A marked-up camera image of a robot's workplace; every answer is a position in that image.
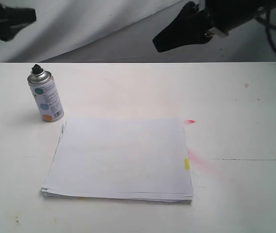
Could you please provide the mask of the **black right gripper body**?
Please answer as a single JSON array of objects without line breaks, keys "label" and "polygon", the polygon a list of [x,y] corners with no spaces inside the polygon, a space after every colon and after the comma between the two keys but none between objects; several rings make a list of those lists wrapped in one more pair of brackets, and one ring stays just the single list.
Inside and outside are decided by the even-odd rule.
[{"label": "black right gripper body", "polygon": [[228,33],[264,12],[263,0],[201,0],[200,11],[209,23],[205,36]]}]

